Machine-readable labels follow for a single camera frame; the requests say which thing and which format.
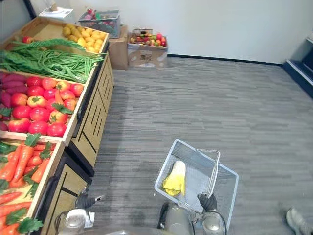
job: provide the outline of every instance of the wire shopping basket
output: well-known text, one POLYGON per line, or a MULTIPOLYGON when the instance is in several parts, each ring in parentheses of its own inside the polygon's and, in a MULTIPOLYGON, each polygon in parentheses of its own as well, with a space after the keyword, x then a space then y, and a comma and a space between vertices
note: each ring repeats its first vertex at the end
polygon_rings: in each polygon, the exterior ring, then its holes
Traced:
POLYGON ((202 213, 203 208, 197 195, 205 193, 210 197, 214 192, 218 212, 223 215, 229 227, 235 203, 238 174, 219 163, 220 152, 216 150, 195 149, 176 139, 165 159, 155 183, 155 190, 179 206, 195 213, 202 213), (186 165, 185 195, 169 195, 163 188, 163 181, 171 173, 176 161, 186 165))

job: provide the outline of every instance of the basket handle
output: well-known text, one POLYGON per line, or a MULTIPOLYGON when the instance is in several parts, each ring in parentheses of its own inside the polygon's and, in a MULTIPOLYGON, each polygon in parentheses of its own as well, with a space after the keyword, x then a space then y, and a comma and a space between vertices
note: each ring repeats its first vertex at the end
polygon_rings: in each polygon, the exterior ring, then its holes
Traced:
POLYGON ((208 188, 208 192, 206 192, 206 196, 208 198, 210 198, 210 196, 213 193, 214 187, 215 187, 215 182, 216 182, 216 178, 217 178, 217 173, 219 171, 219 162, 220 162, 220 156, 221 153, 217 150, 206 150, 206 149, 196 149, 197 151, 199 151, 201 154, 204 155, 204 153, 217 153, 217 157, 214 163, 214 167, 212 170, 212 174, 211 174, 211 178, 210 178, 210 183, 209 183, 209 188, 208 188))

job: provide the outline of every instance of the plastic basket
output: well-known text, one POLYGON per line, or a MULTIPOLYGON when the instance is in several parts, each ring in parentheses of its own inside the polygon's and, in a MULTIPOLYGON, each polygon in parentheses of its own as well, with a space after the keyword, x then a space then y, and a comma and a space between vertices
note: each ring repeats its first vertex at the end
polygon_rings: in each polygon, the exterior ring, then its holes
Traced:
POLYGON ((82 26, 109 33, 110 38, 119 38, 121 34, 119 11, 97 11, 97 13, 100 15, 100 19, 98 20, 86 20, 85 16, 88 14, 88 12, 86 12, 78 21, 82 26))

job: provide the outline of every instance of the shoe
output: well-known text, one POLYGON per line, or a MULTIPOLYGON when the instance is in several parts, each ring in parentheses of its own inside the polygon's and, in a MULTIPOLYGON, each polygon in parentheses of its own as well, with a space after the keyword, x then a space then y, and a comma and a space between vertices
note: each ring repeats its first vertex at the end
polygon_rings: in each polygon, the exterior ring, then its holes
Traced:
POLYGON ((296 235, 313 235, 313 228, 308 225, 302 215, 295 209, 290 208, 286 213, 286 221, 296 235))

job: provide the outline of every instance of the gray carpet floor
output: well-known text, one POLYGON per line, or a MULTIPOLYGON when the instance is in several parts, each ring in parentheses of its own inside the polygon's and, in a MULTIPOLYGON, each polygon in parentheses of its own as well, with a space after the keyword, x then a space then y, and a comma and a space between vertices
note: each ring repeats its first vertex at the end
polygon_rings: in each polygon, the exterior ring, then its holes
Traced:
POLYGON ((154 182, 175 139, 216 149, 239 175, 229 235, 292 235, 281 209, 313 223, 313 101, 279 66, 168 58, 114 70, 90 195, 95 228, 155 227, 154 182))

